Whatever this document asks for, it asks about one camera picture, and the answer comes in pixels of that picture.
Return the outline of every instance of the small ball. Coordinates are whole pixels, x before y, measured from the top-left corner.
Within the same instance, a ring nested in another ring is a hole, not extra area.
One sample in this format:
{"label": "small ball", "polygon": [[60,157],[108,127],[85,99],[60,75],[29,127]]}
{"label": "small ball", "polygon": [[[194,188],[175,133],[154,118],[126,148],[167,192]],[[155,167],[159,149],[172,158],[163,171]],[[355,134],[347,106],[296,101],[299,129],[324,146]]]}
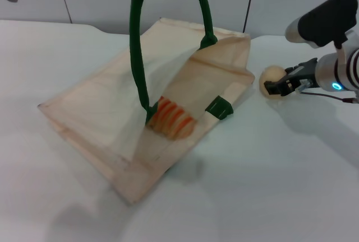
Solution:
{"label": "small ball", "polygon": [[264,82],[266,81],[279,81],[286,75],[286,71],[282,67],[278,66],[270,66],[267,67],[259,78],[259,90],[264,95],[264,97],[268,99],[280,99],[282,98],[280,95],[270,95],[267,89],[264,87]]}

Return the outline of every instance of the blue indicator light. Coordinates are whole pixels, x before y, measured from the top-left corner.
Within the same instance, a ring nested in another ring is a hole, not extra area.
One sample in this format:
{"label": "blue indicator light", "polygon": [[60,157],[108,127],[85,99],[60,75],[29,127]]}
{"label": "blue indicator light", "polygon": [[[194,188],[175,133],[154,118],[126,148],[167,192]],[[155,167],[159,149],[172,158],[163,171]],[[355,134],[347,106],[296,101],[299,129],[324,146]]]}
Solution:
{"label": "blue indicator light", "polygon": [[336,82],[333,82],[332,83],[332,87],[336,90],[341,90],[342,89],[342,86]]}

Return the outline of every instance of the white table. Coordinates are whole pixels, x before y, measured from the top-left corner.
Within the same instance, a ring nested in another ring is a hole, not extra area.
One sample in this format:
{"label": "white table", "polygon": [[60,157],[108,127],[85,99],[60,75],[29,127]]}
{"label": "white table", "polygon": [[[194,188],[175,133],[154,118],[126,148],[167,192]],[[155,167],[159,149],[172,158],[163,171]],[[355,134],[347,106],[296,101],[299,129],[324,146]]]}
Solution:
{"label": "white table", "polygon": [[[304,95],[279,105],[256,82],[127,207],[36,108],[127,43],[91,26],[0,21],[1,241],[358,241],[359,106]],[[332,50],[263,36],[248,68],[258,78]]]}

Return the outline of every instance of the green strap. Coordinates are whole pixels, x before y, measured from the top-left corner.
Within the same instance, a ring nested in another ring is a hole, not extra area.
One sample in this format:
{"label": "green strap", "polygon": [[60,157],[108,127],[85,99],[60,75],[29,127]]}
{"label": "green strap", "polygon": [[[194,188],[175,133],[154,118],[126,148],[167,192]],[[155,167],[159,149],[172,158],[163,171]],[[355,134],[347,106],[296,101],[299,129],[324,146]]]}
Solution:
{"label": "green strap", "polygon": [[206,111],[215,116],[219,120],[223,120],[228,115],[233,114],[233,108],[230,102],[226,99],[217,96],[211,104],[206,108]]}
{"label": "green strap", "polygon": [[208,0],[199,0],[199,1],[201,5],[204,29],[206,33],[201,41],[200,49],[204,49],[211,45],[216,44],[218,40],[213,33],[212,16],[211,16],[211,10],[209,8]]}
{"label": "green strap", "polygon": [[[205,36],[201,41],[200,49],[204,49],[217,42],[213,33],[213,24],[208,0],[199,0],[204,20]],[[150,106],[144,63],[142,58],[141,41],[140,41],[140,21],[141,9],[144,0],[131,0],[130,12],[130,55],[132,75],[139,92],[141,106],[147,111],[146,123],[157,112],[158,103]]]}
{"label": "green strap", "polygon": [[147,92],[144,62],[142,59],[141,41],[140,41],[140,21],[141,9],[144,0],[131,0],[130,12],[130,55],[132,75],[139,92],[141,106],[147,111],[146,123],[157,111],[157,104],[150,106],[150,100]]}

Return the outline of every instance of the canvas bag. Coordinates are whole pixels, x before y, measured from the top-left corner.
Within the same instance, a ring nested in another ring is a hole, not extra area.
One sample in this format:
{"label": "canvas bag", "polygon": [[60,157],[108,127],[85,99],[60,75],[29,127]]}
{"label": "canvas bag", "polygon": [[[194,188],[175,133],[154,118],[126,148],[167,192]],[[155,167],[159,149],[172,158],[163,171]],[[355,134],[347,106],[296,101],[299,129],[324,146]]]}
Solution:
{"label": "canvas bag", "polygon": [[[246,70],[250,38],[213,29],[207,0],[205,26],[163,18],[140,38],[142,2],[132,0],[130,48],[39,106],[130,203],[230,114],[254,80]],[[145,127],[161,96],[197,120],[189,137],[173,141]]]}

